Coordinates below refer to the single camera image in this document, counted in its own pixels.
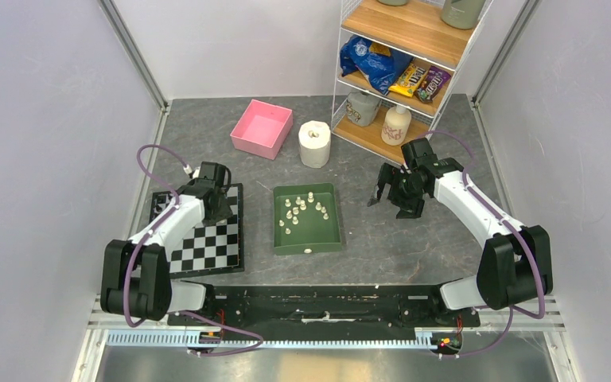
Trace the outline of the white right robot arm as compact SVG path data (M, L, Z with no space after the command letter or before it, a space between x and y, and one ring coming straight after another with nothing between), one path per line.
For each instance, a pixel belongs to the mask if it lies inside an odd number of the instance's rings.
M397 218L418 219L426 197L434 198L470 231L482 254L474 276L438 287L438 297L427 304L429 319L448 325L461 309L487 306L510 308L537 299L542 318L545 297L553 290L551 241L540 225L528 226L507 214L473 182L466 168L454 158L440 159L427 138L401 147L401 166L382 164L368 202L376 205L386 197L398 208Z

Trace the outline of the green plastic tray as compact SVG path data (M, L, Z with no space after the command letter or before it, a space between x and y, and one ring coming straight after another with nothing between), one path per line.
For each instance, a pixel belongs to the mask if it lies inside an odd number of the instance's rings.
M315 202L307 202L313 192ZM279 185L273 189L273 249L277 255L338 252L343 240L332 183Z

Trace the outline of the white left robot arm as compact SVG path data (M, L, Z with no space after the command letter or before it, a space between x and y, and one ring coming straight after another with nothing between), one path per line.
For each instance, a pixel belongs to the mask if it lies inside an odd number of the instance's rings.
M230 181L226 166L202 162L191 181L173 192L156 220L129 239L108 243L100 288L102 311L123 316L130 327L185 311L199 325L216 319L212 288L172 281L166 256L191 228L232 216L226 196Z

